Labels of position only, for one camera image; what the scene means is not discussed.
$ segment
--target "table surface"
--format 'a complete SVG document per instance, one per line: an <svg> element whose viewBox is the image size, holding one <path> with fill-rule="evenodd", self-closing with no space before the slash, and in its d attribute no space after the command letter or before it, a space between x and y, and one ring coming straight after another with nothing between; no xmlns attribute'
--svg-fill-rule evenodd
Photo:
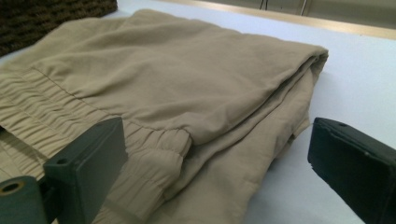
<svg viewBox="0 0 396 224"><path fill-rule="evenodd" d="M311 120L315 117L336 119L396 148L396 41L392 40L393 31L366 27L364 32L357 32L332 28L339 24L337 22L318 25L309 19L298 21L296 16L284 19L258 10L246 13L236 7L191 4L183 0L173 3L119 0L119 11L109 17L128 16L142 8L208 21L242 33L321 45L329 50L330 58L315 87ZM0 58L0 63L17 54ZM282 159L273 162L262 187L249 203L244 223L363 223L312 171L306 160L310 135L311 127L295 140Z"/></svg>

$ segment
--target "garment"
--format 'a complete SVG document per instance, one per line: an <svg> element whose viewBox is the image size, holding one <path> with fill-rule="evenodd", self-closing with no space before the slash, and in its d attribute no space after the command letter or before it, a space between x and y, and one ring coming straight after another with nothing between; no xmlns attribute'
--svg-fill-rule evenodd
<svg viewBox="0 0 396 224"><path fill-rule="evenodd" d="M95 222L238 223L306 127L327 58L147 9L71 21L0 67L0 125L31 151L8 156L39 177L43 161L120 116L129 160Z"/></svg>

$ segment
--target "wicker basket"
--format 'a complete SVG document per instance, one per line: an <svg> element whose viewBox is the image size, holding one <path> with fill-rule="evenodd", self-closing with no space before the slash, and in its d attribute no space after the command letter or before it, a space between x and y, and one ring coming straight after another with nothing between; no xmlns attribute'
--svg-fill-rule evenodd
<svg viewBox="0 0 396 224"><path fill-rule="evenodd" d="M116 10L117 0L0 0L0 56L33 45L65 21Z"/></svg>

